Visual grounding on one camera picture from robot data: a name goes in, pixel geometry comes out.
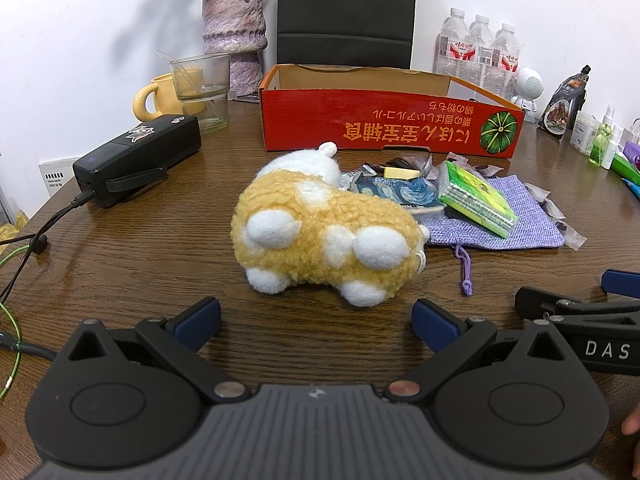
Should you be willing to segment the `person's right hand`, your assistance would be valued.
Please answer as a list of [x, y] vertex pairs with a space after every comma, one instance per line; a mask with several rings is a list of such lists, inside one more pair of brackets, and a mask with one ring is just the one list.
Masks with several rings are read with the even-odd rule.
[[637, 404], [636, 407], [624, 419], [622, 426], [620, 426], [620, 431], [624, 436], [631, 436], [632, 434], [636, 434], [639, 430], [640, 404]]

